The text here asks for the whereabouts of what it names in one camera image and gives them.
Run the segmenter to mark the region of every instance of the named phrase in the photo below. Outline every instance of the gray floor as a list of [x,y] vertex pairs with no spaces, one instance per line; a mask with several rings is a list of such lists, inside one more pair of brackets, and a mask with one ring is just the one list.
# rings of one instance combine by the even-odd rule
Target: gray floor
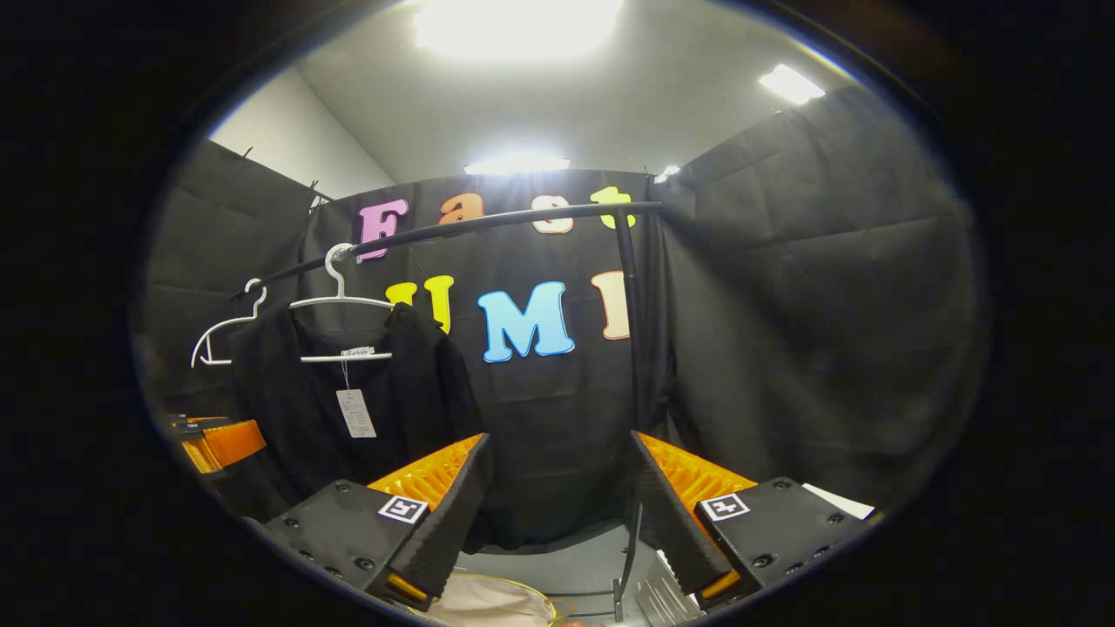
[[[641,581],[650,569],[655,550],[639,543],[634,565],[631,569],[631,585],[623,592],[623,621],[615,623],[612,611],[612,579],[623,572],[627,547],[627,527],[617,527],[591,540],[560,551],[541,556],[498,556],[476,553],[460,554],[456,572],[473,572],[503,577],[546,594],[562,614],[585,614],[607,611],[605,616],[570,618],[583,620],[592,627],[597,625],[624,625],[649,627],[647,618],[634,600],[634,581]],[[609,590],[607,595],[589,597],[562,597],[552,592],[591,592]]]

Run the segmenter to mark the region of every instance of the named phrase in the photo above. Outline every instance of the white wall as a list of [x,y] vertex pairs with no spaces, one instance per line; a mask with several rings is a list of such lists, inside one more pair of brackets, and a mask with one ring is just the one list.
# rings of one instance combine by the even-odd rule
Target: white wall
[[333,199],[395,184],[290,67],[240,105],[210,139]]

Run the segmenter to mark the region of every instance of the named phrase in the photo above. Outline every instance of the fluorescent light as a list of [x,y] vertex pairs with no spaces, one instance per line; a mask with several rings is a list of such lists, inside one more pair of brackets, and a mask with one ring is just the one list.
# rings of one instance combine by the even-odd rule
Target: fluorescent light
[[667,179],[669,179],[670,175],[677,174],[678,172],[681,172],[680,167],[678,167],[676,165],[667,165],[666,170],[663,170],[661,174],[659,174],[658,176],[655,176],[655,182],[656,183],[661,183],[662,181],[666,181]]
[[770,70],[770,74],[760,78],[759,85],[795,105],[803,105],[813,98],[820,98],[825,95],[824,89],[817,87],[812,80],[783,64],[778,64],[777,67]]
[[569,167],[568,158],[539,154],[515,154],[466,165],[465,174],[512,174],[535,170],[564,170],[566,167]]
[[469,58],[569,56],[612,31],[622,0],[432,0],[415,16],[419,47]]

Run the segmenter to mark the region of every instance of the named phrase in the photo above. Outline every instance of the clothes hanger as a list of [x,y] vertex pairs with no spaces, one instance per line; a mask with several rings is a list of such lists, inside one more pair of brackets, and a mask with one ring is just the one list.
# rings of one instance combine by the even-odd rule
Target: clothes hanger
[[[252,286],[254,286],[255,283],[259,283],[259,282],[260,282],[259,279],[252,279],[252,280],[248,281],[248,283],[244,284],[244,293],[248,293],[249,291],[251,291]],[[256,300],[254,303],[252,303],[252,315],[251,316],[245,316],[243,318],[232,318],[232,319],[225,320],[223,322],[217,322],[217,324],[213,325],[212,327],[210,327],[204,334],[202,334],[202,337],[197,340],[197,344],[194,345],[194,353],[193,353],[193,355],[190,356],[190,367],[191,368],[194,367],[194,363],[197,360],[197,351],[201,349],[202,343],[205,343],[205,355],[202,356],[202,363],[203,364],[205,364],[206,366],[223,366],[223,365],[232,364],[232,361],[229,360],[229,359],[214,359],[213,358],[213,345],[210,343],[210,334],[212,334],[213,331],[220,329],[221,327],[227,327],[229,325],[237,325],[240,322],[251,322],[252,320],[255,319],[255,316],[258,316],[259,312],[260,312],[260,303],[262,303],[264,300],[266,300],[266,298],[268,298],[268,288],[263,288],[263,295],[260,296],[259,300]]]
[[[348,302],[352,305],[371,305],[374,307],[384,307],[387,309],[394,309],[395,306],[390,302],[382,300],[375,300],[371,298],[359,298],[355,296],[345,296],[345,277],[333,268],[333,258],[341,252],[352,248],[352,244],[340,243],[329,249],[326,253],[326,272],[330,277],[337,280],[337,296],[323,296],[319,298],[308,298],[306,300],[297,300],[290,303],[289,309],[298,309],[299,307],[309,307],[311,305],[324,305],[327,302]],[[390,353],[372,353],[370,355],[330,355],[323,357],[302,357],[303,364],[321,364],[321,363],[333,363],[333,361],[370,361],[372,359],[390,359]]]
[[[352,248],[352,244],[341,243],[329,249],[326,253],[326,272],[330,277],[337,280],[337,296],[324,296],[320,298],[308,298],[306,300],[298,300],[290,303],[289,309],[298,309],[299,307],[308,307],[310,305],[322,305],[327,302],[348,302],[355,305],[372,305],[375,307],[384,307],[387,309],[394,309],[395,306],[390,302],[382,300],[375,300],[371,298],[358,298],[355,296],[345,296],[345,277],[341,276],[337,269],[333,268],[333,258],[339,253]],[[252,279],[248,281],[244,286],[244,292],[249,292],[252,286],[259,283],[260,279]],[[210,334],[220,329],[221,327],[226,327],[229,325],[236,325],[240,322],[251,322],[260,312],[260,305],[268,298],[268,288],[263,288],[263,295],[260,299],[252,305],[252,315],[245,316],[243,318],[232,318],[223,322],[217,322],[209,328],[204,334],[202,334],[201,339],[194,345],[194,353],[190,357],[190,367],[193,368],[197,360],[197,351],[201,350],[202,344],[205,344],[205,355],[201,356],[202,364],[206,366],[229,366],[232,364],[232,359],[214,359],[213,358],[213,347],[210,343]],[[372,359],[390,359],[390,353],[372,353],[369,355],[337,355],[337,356],[323,356],[323,357],[302,357],[303,364],[320,364],[320,363],[331,363],[331,361],[370,361]]]

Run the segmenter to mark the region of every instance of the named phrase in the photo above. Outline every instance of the black curtain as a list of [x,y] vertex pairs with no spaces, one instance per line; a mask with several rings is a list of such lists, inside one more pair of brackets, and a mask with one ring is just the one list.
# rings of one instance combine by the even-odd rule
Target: black curtain
[[925,143],[844,89],[650,196],[681,209],[662,231],[663,432],[755,481],[909,495],[959,435],[987,345],[970,213]]
[[[136,325],[144,374],[167,411],[231,415],[231,370],[200,360],[191,369],[191,351],[205,329],[251,314],[258,292],[230,300],[249,279],[297,262],[311,200],[300,183],[207,139],[184,160],[152,230]],[[289,281],[269,286],[263,307],[292,293]],[[213,334],[215,358],[229,358],[237,328]]]
[[[589,204],[595,192],[615,186],[632,202],[646,200],[650,179],[628,172],[554,171],[514,176],[448,176],[357,194],[316,210],[301,249],[316,259],[339,242],[359,242],[362,208],[406,200],[398,232],[430,226],[443,203],[458,194],[478,194],[484,213],[524,211],[539,195],[560,195],[570,204]],[[646,235],[656,221],[638,216],[636,253],[646,268]],[[550,551],[583,540],[618,523],[627,494],[622,452],[628,432],[649,428],[632,416],[629,339],[604,338],[607,325],[600,291],[590,279],[620,269],[615,231],[599,216],[579,218],[565,233],[540,233],[531,223],[391,248],[386,255],[343,263],[346,293],[386,299],[385,290],[413,282],[414,305],[432,311],[426,279],[448,274],[449,338],[465,358],[485,428],[493,434],[497,478],[489,492],[497,540],[521,552]],[[484,311],[477,299],[491,291],[508,293],[525,309],[533,288],[561,281],[566,332],[575,343],[563,355],[526,357],[488,364]],[[298,297],[336,292],[323,270],[297,279]],[[385,311],[367,307],[324,306],[299,316],[323,332],[353,339],[382,324]]]

